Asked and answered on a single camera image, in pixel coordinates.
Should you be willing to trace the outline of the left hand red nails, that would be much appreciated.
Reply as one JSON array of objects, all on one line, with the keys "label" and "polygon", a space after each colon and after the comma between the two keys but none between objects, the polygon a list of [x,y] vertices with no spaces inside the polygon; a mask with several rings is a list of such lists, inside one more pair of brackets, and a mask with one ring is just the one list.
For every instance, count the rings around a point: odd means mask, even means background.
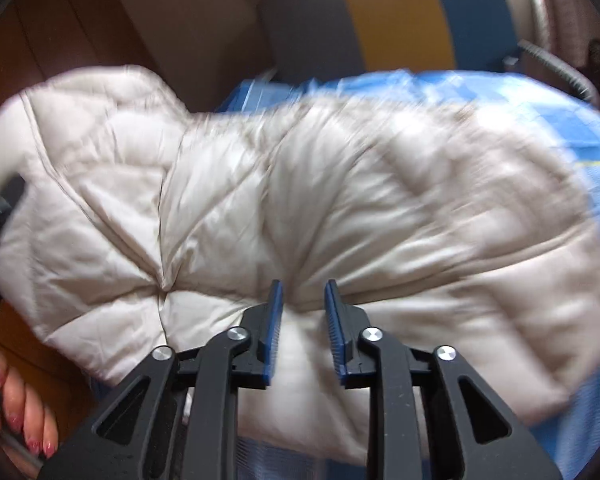
[{"label": "left hand red nails", "polygon": [[33,455],[51,458],[59,443],[56,417],[1,352],[0,396],[0,431],[4,420],[9,430],[23,437]]}]

